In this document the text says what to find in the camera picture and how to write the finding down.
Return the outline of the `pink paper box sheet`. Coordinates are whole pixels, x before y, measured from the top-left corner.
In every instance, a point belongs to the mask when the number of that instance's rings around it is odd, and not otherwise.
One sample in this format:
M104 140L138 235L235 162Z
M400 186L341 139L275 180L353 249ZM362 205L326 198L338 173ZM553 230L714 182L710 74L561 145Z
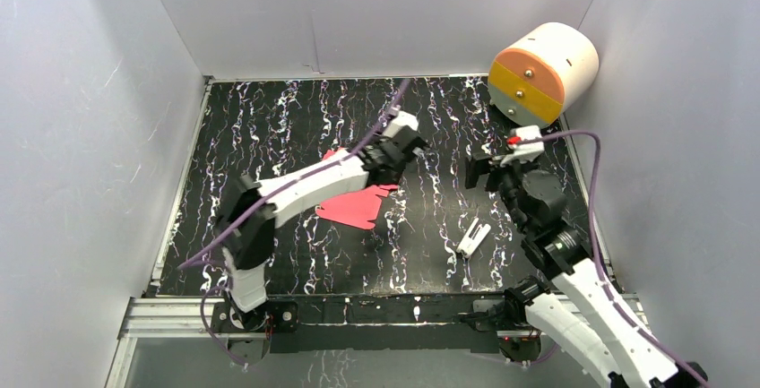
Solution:
M318 204L315 214L323 220L371 230L376 226L383 200L397 185L372 185L361 191L341 194Z

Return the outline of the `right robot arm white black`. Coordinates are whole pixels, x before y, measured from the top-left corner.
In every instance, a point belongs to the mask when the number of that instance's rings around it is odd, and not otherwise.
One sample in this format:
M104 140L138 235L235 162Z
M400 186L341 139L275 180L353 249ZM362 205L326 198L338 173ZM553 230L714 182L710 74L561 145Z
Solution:
M546 333L601 387L704 387L696 362L679 364L599 271L592 250L563 218L559 179L533 162L477 154L465 161L465 185L487 176L522 234L522 250L545 279L529 276L505 291L501 311L517 329Z

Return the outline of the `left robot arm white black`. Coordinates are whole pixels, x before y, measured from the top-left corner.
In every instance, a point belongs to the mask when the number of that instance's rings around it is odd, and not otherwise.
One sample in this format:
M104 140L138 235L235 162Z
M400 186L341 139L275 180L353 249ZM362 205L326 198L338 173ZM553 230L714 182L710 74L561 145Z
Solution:
M427 147L414 126L393 125L374 134L356 153L337 151L283 177L259 182L241 177L217 219L228 270L228 316L246 331L256 331L266 323L264 272L274 253L278 228L333 197L374 185L397 185L406 166Z

